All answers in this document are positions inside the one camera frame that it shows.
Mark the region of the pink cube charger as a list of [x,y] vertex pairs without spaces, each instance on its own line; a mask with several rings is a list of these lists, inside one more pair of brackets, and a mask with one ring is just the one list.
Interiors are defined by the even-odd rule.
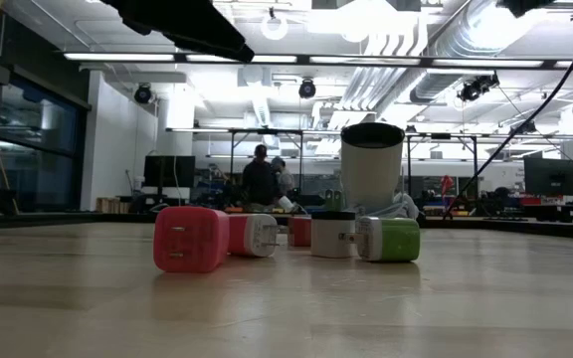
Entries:
[[203,207],[168,207],[156,217],[153,260],[165,272],[211,272],[228,255],[229,216]]

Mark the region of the pink and white charger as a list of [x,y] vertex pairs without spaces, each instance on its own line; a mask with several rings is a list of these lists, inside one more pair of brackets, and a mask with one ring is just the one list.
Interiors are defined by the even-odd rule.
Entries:
[[228,253],[253,258],[270,257],[279,245],[277,220],[268,214],[229,216]]

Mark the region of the red charger block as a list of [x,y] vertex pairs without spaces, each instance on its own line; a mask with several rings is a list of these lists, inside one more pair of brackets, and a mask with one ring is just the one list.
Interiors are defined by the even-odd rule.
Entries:
[[287,221],[288,244],[296,248],[309,248],[311,245],[311,218],[291,217]]

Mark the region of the black and white charger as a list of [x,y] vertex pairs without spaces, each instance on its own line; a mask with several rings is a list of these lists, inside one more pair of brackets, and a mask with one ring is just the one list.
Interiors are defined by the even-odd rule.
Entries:
[[324,192],[324,209],[311,214],[311,254],[329,259],[346,259],[354,256],[352,242],[346,238],[355,230],[355,213],[344,211],[341,191]]

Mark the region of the green and white charger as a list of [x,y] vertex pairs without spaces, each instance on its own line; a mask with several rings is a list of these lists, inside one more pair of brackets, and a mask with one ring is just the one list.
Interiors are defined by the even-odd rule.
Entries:
[[408,263],[420,255],[418,223],[407,218],[362,217],[352,232],[341,233],[340,242],[354,245],[357,255],[370,263]]

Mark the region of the black monitor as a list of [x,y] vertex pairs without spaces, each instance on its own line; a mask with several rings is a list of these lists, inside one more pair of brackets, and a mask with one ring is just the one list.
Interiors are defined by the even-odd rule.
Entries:
[[192,188],[195,163],[194,156],[146,156],[144,185],[156,188]]
[[573,196],[573,160],[525,158],[524,185],[527,194]]

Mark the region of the person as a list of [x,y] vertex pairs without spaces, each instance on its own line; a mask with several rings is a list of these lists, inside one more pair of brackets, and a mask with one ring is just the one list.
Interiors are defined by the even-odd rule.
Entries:
[[272,160],[272,166],[277,176],[280,193],[287,196],[294,188],[293,176],[287,169],[286,162],[279,156]]
[[246,204],[252,210],[263,210],[272,206],[279,195],[274,170],[267,159],[267,148],[256,146],[253,160],[243,170],[242,188],[246,193]]

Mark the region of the black track light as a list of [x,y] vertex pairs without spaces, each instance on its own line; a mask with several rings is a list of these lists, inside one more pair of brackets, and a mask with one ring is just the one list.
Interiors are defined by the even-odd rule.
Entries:
[[497,74],[478,76],[463,84],[462,89],[457,93],[457,98],[463,102],[475,101],[498,85]]

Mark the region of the black workstation frame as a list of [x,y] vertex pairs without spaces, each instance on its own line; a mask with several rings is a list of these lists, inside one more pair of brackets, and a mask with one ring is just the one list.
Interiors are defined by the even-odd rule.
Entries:
[[406,134],[407,148],[407,169],[408,177],[412,174],[412,151],[421,143],[435,141],[438,144],[442,142],[456,141],[465,150],[473,156],[472,163],[474,166],[474,175],[471,177],[474,186],[474,199],[479,198],[479,179],[478,179],[478,137],[474,134],[466,133],[447,133],[447,132],[410,132]]
[[261,128],[261,129],[229,129],[229,132],[232,134],[232,139],[235,139],[235,135],[237,133],[245,133],[245,134],[250,134],[250,133],[255,133],[255,134],[261,134],[261,135],[272,135],[272,136],[276,136],[278,134],[284,134],[284,135],[291,135],[291,134],[297,134],[300,136],[301,142],[303,143],[303,134],[301,130],[281,130],[281,129],[266,129],[266,128]]

